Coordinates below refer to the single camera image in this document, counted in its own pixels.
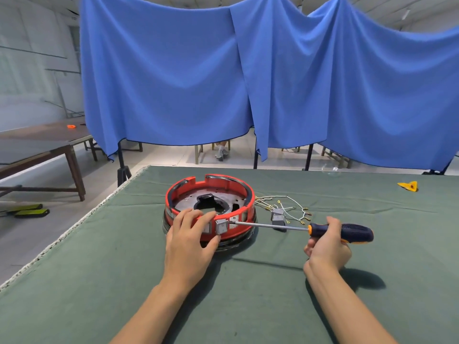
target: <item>white wall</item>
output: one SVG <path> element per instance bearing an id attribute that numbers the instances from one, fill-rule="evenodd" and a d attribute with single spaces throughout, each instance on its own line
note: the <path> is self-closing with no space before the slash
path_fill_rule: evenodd
<path id="1" fill-rule="evenodd" d="M 450 10 L 438 15 L 408 24 L 403 31 L 440 32 L 459 26 L 459 9 Z"/>
<path id="2" fill-rule="evenodd" d="M 66 118 L 58 84 L 67 109 L 83 111 L 80 75 L 47 70 L 80 71 L 69 25 L 28 0 L 0 0 L 0 46 L 31 52 L 0 48 L 0 131 Z"/>

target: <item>person's foot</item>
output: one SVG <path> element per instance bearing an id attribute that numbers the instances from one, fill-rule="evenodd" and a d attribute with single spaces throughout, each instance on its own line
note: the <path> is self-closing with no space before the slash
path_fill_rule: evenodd
<path id="1" fill-rule="evenodd" d="M 218 151 L 217 151 L 217 154 L 215 155 L 215 157 L 216 157 L 220 162 L 223 162 L 223 153 L 222 153 L 222 151 L 218 150 Z"/>

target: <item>ceiling light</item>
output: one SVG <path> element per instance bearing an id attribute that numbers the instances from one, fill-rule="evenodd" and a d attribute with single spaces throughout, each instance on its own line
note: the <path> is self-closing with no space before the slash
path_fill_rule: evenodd
<path id="1" fill-rule="evenodd" d="M 408 13 L 411 11 L 411 8 L 408 8 L 405 12 L 405 14 L 403 15 L 402 17 L 402 20 L 404 21 L 406 19 L 406 17 L 408 17 Z"/>

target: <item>yellow object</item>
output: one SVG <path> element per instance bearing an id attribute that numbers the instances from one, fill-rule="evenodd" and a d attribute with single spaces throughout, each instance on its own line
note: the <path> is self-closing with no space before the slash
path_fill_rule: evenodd
<path id="1" fill-rule="evenodd" d="M 410 183 L 399 182 L 398 185 L 408 191 L 417 192 L 418 191 L 418 182 L 411 181 Z"/>

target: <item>tablecloth edge trim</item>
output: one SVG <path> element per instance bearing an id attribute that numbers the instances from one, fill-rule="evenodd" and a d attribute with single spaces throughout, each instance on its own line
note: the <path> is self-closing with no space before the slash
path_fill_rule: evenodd
<path id="1" fill-rule="evenodd" d="M 89 211 L 86 215 L 84 215 L 81 219 L 78 220 L 74 225 L 72 225 L 68 230 L 66 230 L 57 240 L 53 243 L 48 245 L 43 251 L 41 251 L 37 257 L 23 266 L 16 274 L 6 280 L 4 283 L 0 285 L 0 292 L 10 286 L 18 277 L 20 277 L 27 269 L 33 266 L 36 262 L 38 262 L 45 254 L 47 254 L 52 248 L 58 245 L 61 241 L 63 241 L 67 236 L 69 236 L 74 230 L 76 230 L 89 216 L 95 213 L 100 207 L 102 207 L 106 202 L 108 202 L 113 196 L 115 196 L 119 191 L 123 190 L 129 183 L 131 183 L 134 179 L 136 179 L 140 174 L 142 174 L 150 165 L 143 167 L 140 169 L 134 176 L 132 176 L 128 181 L 123 183 L 119 186 L 116 190 L 114 190 L 108 197 L 106 197 L 103 201 L 101 201 L 95 208 Z"/>

